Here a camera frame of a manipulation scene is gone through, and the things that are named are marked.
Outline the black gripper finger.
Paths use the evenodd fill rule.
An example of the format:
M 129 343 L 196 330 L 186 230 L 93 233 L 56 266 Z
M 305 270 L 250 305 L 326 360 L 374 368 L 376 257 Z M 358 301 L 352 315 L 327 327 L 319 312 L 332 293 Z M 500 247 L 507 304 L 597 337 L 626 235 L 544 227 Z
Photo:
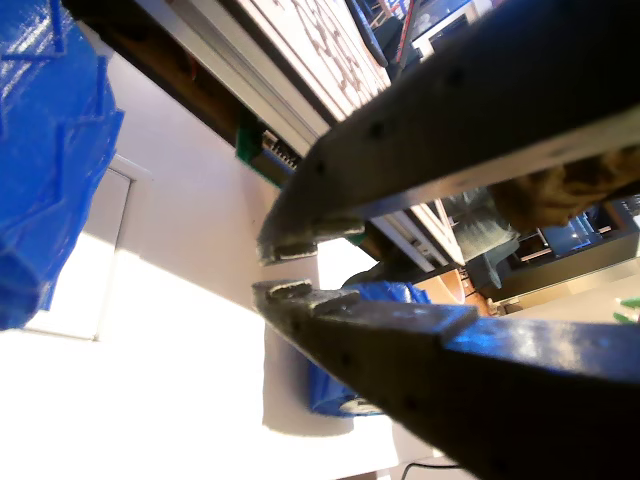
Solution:
M 256 283 L 290 344 L 480 479 L 635 479 L 639 330 Z
M 638 141 L 638 3 L 508 1 L 313 145 L 258 254 L 312 256 L 370 218 Z

